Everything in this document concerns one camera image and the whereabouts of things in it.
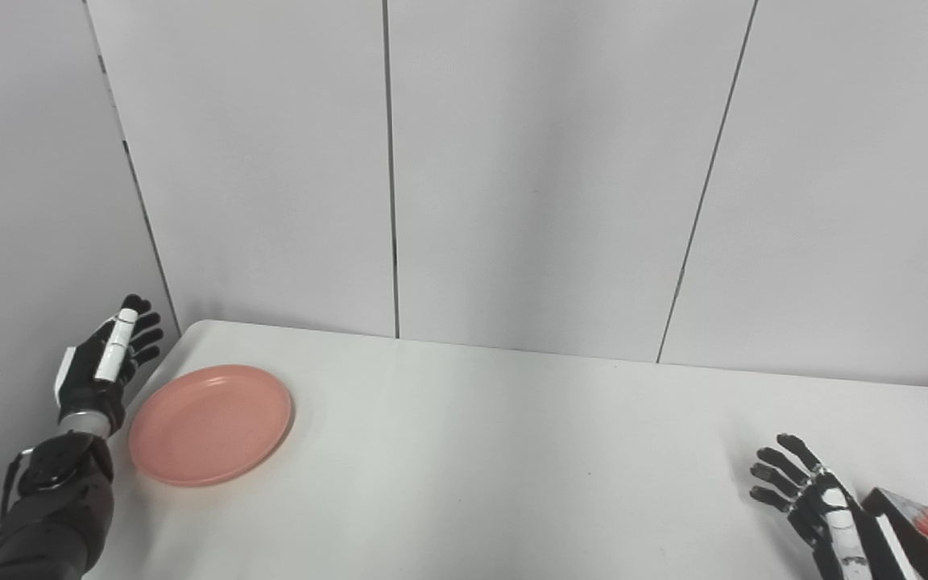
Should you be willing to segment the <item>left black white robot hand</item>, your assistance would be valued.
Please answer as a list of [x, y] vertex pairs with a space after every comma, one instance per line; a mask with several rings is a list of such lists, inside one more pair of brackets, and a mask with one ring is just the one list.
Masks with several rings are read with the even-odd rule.
[[130, 294], [91, 337], [66, 349], [54, 385], [58, 434], [110, 438], [122, 428], [126, 386], [161, 355], [161, 322], [147, 298]]

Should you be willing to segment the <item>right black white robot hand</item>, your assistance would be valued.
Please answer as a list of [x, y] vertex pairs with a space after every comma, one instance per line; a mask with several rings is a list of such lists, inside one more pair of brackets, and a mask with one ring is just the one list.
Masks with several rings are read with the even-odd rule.
[[862, 508], [833, 470], [795, 434], [759, 448], [750, 473], [756, 502], [779, 511], [810, 547], [822, 579], [917, 579], [885, 515]]

